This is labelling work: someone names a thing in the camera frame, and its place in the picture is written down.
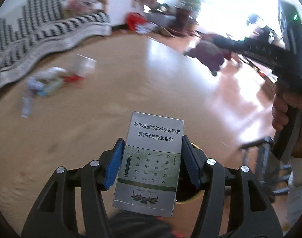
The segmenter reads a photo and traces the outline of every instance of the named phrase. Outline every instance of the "yellow rim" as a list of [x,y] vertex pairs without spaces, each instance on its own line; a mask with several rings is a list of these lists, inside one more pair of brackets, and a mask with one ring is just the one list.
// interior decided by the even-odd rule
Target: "yellow rim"
[[[197,145],[195,145],[195,144],[193,144],[193,143],[191,143],[191,144],[192,144],[195,148],[202,150],[199,146],[197,146]],[[185,201],[177,202],[176,204],[186,204],[186,203],[190,203],[190,202],[192,202],[192,201],[194,201],[194,200],[199,199],[199,197],[203,196],[204,193],[205,193],[205,191],[204,191],[204,190],[201,190],[201,191],[199,191],[194,197],[191,197],[190,199],[185,200]]]

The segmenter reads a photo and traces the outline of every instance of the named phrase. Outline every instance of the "blue gripper pad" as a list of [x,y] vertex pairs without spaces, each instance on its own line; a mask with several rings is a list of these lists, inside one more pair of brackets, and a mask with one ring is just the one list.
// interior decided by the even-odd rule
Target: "blue gripper pad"
[[187,136],[182,137],[182,157],[184,159],[191,183],[200,189],[202,185],[201,177],[204,172],[206,155],[200,149],[193,147]]
[[106,190],[109,190],[109,188],[114,184],[114,181],[116,180],[117,173],[121,165],[124,146],[124,140],[119,139],[115,147],[113,148],[112,157],[106,167],[106,177],[104,181],[104,187]]

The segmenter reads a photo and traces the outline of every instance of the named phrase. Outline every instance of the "hand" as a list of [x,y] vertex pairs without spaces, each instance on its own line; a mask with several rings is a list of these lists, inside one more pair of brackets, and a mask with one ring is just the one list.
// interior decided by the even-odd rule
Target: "hand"
[[[275,96],[272,107],[272,126],[274,129],[280,131],[283,129],[283,126],[288,123],[288,117],[286,116],[288,105],[297,107],[302,112],[302,95],[295,93],[280,94],[279,89],[276,85],[274,85],[273,91],[275,93]],[[300,129],[299,138],[292,155],[295,158],[302,158],[302,127]]]

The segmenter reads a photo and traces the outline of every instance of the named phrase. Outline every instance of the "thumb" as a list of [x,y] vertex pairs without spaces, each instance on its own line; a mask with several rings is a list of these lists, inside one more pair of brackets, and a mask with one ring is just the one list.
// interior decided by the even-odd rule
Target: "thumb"
[[296,93],[284,93],[283,99],[288,105],[297,107],[302,112],[302,95]]

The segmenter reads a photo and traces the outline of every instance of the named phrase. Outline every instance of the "white fabric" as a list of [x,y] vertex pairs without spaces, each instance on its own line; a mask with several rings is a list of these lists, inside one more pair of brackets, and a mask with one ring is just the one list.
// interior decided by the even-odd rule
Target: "white fabric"
[[302,214],[302,158],[292,158],[293,173],[289,182],[288,222],[293,226]]

